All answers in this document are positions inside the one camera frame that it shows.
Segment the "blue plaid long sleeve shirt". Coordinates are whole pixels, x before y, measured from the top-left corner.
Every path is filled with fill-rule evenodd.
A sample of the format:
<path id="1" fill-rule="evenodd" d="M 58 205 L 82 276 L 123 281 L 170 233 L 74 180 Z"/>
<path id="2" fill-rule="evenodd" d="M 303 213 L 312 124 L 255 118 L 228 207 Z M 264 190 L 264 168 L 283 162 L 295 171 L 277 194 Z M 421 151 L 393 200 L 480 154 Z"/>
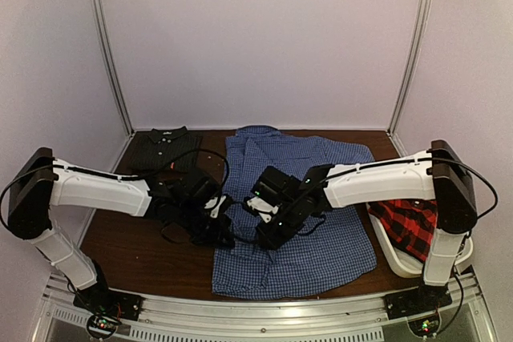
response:
<path id="1" fill-rule="evenodd" d="M 311 167 L 371 163 L 370 149 L 319 136 L 296 137 L 273 127 L 250 126 L 226 138 L 230 172 L 224 192 L 248 198 L 267 167 L 301 180 Z M 232 249 L 216 249 L 212 292 L 244 300 L 320 294 L 373 271 L 377 257 L 356 208 L 313 214 L 296 204 L 265 223 L 236 204 L 227 212 Z"/>

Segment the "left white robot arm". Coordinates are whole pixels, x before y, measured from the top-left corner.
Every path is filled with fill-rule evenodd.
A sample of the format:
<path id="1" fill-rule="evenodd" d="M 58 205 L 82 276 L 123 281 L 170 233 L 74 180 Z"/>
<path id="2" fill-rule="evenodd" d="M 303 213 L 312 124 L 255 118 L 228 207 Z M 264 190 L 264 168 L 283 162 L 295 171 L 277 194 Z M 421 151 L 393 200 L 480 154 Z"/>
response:
<path id="1" fill-rule="evenodd" d="M 198 168 L 166 182 L 155 171 L 120 175 L 79 167 L 40 147 L 2 195 L 9 199 L 6 227 L 10 233 L 34 245 L 77 291 L 84 292 L 83 298 L 98 313 L 113 309 L 115 295 L 108 290 L 101 267 L 50 217 L 53 207 L 87 207 L 175 223 L 194 244 L 235 245 L 226 215 L 232 199 Z"/>

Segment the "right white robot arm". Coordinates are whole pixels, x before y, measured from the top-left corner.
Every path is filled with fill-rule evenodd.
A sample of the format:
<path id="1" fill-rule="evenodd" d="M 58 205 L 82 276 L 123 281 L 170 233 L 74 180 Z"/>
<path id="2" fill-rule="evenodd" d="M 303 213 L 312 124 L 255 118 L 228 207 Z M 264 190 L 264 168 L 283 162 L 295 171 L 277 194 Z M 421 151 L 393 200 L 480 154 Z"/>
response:
<path id="1" fill-rule="evenodd" d="M 266 167 L 251 192 L 243 206 L 260 216 L 257 242 L 268 250 L 280 248 L 307 218 L 325 211 L 392 199 L 435 201 L 437 219 L 422 269 L 423 284 L 410 299 L 422 312 L 441 299 L 464 236 L 478 221 L 470 170 L 443 140 L 398 159 L 311 167 L 303 179 Z"/>

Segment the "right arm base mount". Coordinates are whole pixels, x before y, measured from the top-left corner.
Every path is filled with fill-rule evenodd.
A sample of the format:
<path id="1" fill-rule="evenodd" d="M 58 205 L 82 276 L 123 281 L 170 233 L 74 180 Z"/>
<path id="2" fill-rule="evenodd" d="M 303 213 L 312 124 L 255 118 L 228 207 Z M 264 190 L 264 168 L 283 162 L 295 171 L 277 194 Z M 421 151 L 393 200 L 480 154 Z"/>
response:
<path id="1" fill-rule="evenodd" d="M 384 297 L 389 320 L 406 318 L 409 330 L 423 339 L 434 337 L 441 328 L 440 308 L 452 304 L 447 286 L 421 285 Z"/>

